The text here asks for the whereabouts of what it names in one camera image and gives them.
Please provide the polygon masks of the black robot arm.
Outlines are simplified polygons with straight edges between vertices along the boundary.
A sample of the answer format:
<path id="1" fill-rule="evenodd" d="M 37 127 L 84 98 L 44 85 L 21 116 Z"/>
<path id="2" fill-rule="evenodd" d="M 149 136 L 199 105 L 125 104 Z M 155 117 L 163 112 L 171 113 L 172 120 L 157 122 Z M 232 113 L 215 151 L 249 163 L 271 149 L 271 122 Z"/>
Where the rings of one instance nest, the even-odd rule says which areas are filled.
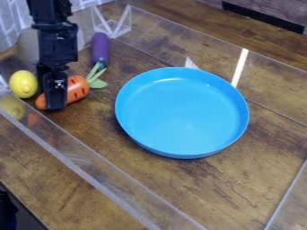
<path id="1" fill-rule="evenodd" d="M 58 110 L 66 105 L 66 64 L 77 61 L 77 25 L 68 21 L 72 4 L 69 0 L 26 0 L 26 4 L 38 39 L 38 89 L 45 108 Z"/>

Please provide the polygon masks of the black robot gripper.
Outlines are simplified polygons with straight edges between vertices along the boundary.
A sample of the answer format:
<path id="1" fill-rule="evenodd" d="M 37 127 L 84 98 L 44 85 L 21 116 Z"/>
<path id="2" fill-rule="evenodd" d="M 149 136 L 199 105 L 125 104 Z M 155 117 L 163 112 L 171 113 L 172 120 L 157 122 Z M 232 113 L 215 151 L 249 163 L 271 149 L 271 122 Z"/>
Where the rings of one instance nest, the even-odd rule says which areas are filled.
<path id="1" fill-rule="evenodd" d="M 66 103 L 66 74 L 58 71 L 68 69 L 68 63 L 77 62 L 77 25 L 70 22 L 37 23 L 32 28 L 38 38 L 38 91 L 44 91 L 46 109 L 58 110 Z"/>

